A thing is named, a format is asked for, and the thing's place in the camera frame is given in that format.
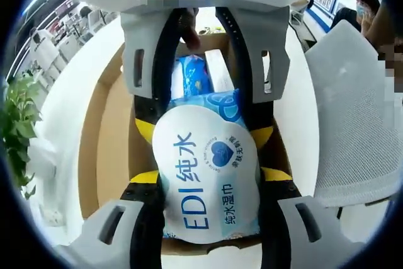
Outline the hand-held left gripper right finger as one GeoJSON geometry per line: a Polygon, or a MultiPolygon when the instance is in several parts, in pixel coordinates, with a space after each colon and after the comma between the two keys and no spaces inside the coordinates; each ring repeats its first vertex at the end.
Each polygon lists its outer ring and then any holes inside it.
{"type": "Polygon", "coordinates": [[[341,268],[362,249],[343,234],[330,209],[299,194],[290,175],[260,171],[262,268],[341,268]]]}

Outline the person's right hand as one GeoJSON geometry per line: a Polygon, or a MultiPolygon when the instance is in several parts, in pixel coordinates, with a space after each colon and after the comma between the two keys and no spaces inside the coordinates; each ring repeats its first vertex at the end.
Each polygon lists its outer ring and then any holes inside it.
{"type": "Polygon", "coordinates": [[[197,50],[200,47],[200,39],[195,30],[198,11],[198,8],[188,8],[179,19],[179,32],[189,50],[197,50]]]}

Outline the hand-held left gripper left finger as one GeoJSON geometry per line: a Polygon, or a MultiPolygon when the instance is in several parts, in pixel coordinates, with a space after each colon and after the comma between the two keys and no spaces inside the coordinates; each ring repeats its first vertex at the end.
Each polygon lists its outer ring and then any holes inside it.
{"type": "Polygon", "coordinates": [[[90,215],[67,247],[74,268],[161,268],[164,194],[157,171],[141,173],[90,215]]]}

